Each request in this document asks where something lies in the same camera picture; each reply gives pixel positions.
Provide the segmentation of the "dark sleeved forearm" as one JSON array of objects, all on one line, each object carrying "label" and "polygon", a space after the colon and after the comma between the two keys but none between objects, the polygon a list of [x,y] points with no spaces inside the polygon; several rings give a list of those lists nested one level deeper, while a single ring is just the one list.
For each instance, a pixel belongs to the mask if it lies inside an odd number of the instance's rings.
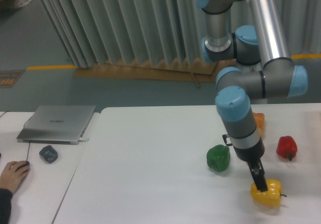
[{"label": "dark sleeved forearm", "polygon": [[1,224],[8,224],[12,211],[13,194],[8,189],[1,188]]}]

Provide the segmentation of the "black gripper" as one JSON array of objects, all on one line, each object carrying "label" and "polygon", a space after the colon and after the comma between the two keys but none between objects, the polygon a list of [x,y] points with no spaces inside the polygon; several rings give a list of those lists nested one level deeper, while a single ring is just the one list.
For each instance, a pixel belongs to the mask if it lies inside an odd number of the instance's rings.
[{"label": "black gripper", "polygon": [[248,162],[249,170],[257,190],[260,192],[267,191],[268,187],[264,177],[265,171],[260,160],[265,152],[262,139],[260,138],[259,141],[250,148],[240,149],[234,147],[234,150],[239,159]]}]

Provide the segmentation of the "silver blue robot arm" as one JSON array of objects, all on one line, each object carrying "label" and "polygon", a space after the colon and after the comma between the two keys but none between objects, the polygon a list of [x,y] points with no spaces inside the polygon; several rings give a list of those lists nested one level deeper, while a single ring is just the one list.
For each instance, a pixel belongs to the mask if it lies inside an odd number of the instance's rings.
[{"label": "silver blue robot arm", "polygon": [[[230,9],[246,1],[253,26],[231,32]],[[239,159],[250,169],[256,188],[268,190],[261,157],[264,145],[250,101],[302,95],[308,87],[303,66],[295,66],[285,40],[276,0],[196,0],[206,15],[206,35],[201,41],[207,61],[236,59],[243,65],[261,63],[262,70],[245,73],[226,67],[216,78],[215,104],[227,136]]]}]

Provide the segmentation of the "person's bare hand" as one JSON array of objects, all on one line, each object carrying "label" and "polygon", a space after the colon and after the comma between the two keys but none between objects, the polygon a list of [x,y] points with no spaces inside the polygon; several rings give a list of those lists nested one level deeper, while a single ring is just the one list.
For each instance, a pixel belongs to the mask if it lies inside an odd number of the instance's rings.
[{"label": "person's bare hand", "polygon": [[15,194],[22,181],[27,177],[30,171],[30,165],[21,168],[16,172],[16,169],[25,164],[26,161],[11,161],[6,164],[1,173],[1,188],[8,189]]}]

